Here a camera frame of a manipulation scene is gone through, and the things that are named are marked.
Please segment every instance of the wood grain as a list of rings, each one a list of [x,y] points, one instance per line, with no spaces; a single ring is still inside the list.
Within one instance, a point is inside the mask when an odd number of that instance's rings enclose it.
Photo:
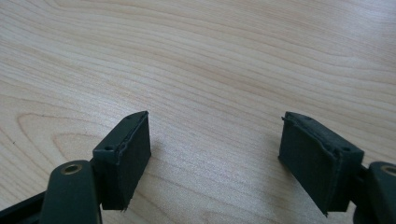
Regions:
[[[352,223],[277,160],[285,111],[396,162],[396,2],[0,2],[0,209],[148,110],[152,158],[105,223]]]

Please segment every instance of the screw hole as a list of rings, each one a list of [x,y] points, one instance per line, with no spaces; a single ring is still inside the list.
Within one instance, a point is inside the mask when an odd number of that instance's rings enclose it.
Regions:
[[[381,166],[382,171],[389,175],[394,175],[396,176],[396,167],[394,166],[389,166],[389,165],[383,165]]]
[[[79,172],[82,169],[82,166],[80,164],[71,164],[66,167],[64,167],[61,171],[63,175],[72,175],[77,172]]]

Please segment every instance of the black plastic block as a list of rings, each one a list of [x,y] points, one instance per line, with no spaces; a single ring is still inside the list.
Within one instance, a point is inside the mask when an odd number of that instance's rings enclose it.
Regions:
[[[93,150],[91,161],[99,180],[105,210],[124,210],[151,156],[149,113],[125,117]]]
[[[361,168],[364,152],[307,116],[286,112],[283,120],[279,159],[323,214],[345,212],[349,178]]]

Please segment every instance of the black plastic part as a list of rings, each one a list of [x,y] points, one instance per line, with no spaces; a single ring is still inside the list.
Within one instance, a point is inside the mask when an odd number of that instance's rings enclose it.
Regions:
[[[359,172],[364,152],[307,116],[286,112],[283,120],[279,159],[323,214],[345,212],[349,178]]]
[[[102,223],[93,170],[88,161],[70,161],[52,171],[39,222]]]
[[[352,176],[350,185],[352,187],[350,201],[356,204],[356,210],[353,216],[355,224],[377,224],[373,205],[368,197],[367,189],[367,168],[361,166],[357,175]]]
[[[105,210],[128,207],[151,156],[149,113],[124,118],[93,150],[92,167]]]
[[[14,204],[0,212],[0,223],[3,224],[36,224],[40,217],[41,205],[45,192],[39,193],[25,201]]]
[[[382,161],[371,163],[366,183],[379,223],[396,223],[396,165]]]

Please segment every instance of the light wood surface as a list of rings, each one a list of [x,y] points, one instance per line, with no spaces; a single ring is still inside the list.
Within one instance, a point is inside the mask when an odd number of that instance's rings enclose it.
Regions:
[[[1,1],[0,209],[147,110],[152,158],[105,223],[352,223],[278,159],[285,111],[396,162],[396,1]]]

